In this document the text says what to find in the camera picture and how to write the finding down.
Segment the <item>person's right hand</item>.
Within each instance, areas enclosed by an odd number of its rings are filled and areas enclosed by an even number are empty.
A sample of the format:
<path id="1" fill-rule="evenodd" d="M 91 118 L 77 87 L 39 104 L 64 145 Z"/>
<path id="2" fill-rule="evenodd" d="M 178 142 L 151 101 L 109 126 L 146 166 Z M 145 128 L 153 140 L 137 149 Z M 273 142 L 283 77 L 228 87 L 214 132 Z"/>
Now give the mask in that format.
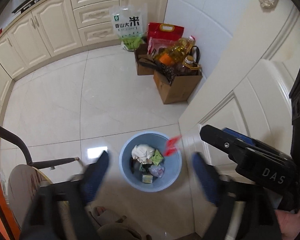
<path id="1" fill-rule="evenodd" d="M 283 240 L 295 239 L 300 233 L 300 210 L 293 214 L 287 211 L 275 210 Z"/>

